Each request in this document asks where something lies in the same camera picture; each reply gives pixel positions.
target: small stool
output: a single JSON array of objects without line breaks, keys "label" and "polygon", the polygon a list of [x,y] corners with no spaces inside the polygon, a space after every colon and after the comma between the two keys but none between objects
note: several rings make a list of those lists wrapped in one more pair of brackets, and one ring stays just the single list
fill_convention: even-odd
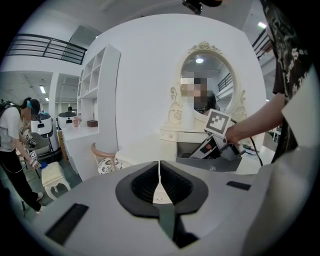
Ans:
[{"label": "small stool", "polygon": [[55,192],[58,192],[57,185],[59,183],[64,184],[69,191],[71,190],[58,162],[49,163],[48,166],[42,170],[41,174],[42,185],[48,196],[53,200],[56,200],[57,198],[52,194],[51,188],[54,187]]}]

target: white cabinet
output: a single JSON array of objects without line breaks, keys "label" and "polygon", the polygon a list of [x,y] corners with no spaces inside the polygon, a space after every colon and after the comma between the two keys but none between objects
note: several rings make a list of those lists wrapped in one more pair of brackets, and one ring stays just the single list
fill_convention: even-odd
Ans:
[{"label": "white cabinet", "polygon": [[[121,52],[108,44],[83,66],[77,97],[80,127],[62,129],[68,153],[81,179],[98,176],[98,167],[90,146],[104,152],[118,151],[116,133],[116,87]],[[88,127],[87,121],[98,121]]]}]

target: sneaker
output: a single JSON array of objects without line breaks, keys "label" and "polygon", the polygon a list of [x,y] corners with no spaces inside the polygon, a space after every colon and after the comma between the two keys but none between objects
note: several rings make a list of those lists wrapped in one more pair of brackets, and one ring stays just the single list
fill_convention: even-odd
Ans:
[{"label": "sneaker", "polygon": [[41,208],[39,211],[36,211],[37,214],[41,213],[45,208],[47,208],[46,206],[41,205]]},{"label": "sneaker", "polygon": [[38,193],[38,198],[36,199],[36,201],[38,202],[39,200],[41,200],[44,197],[44,193],[39,192]]}]

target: railing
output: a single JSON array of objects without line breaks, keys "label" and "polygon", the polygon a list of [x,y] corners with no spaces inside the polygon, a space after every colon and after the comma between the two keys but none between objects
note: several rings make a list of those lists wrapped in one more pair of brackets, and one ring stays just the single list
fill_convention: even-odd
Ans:
[{"label": "railing", "polygon": [[267,52],[272,49],[272,45],[267,34],[267,30],[264,29],[258,38],[254,41],[252,45],[255,55],[257,56],[258,60]]},{"label": "railing", "polygon": [[231,84],[231,83],[232,83],[232,76],[231,76],[231,74],[229,73],[229,74],[227,74],[227,75],[225,76],[225,78],[222,79],[222,81],[218,84],[219,92],[220,92],[222,89],[226,88],[226,87],[227,87],[229,84]]},{"label": "railing", "polygon": [[27,55],[82,64],[87,49],[63,40],[37,34],[17,34],[5,56]]}]

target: black pants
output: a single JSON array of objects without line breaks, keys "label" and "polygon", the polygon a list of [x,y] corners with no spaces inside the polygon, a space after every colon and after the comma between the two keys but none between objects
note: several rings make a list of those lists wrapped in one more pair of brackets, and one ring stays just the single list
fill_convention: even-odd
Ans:
[{"label": "black pants", "polygon": [[32,192],[24,171],[20,171],[22,166],[16,154],[16,150],[13,150],[12,152],[0,151],[0,162],[6,175],[22,200],[38,212],[41,207],[41,204],[37,202],[38,194]]}]

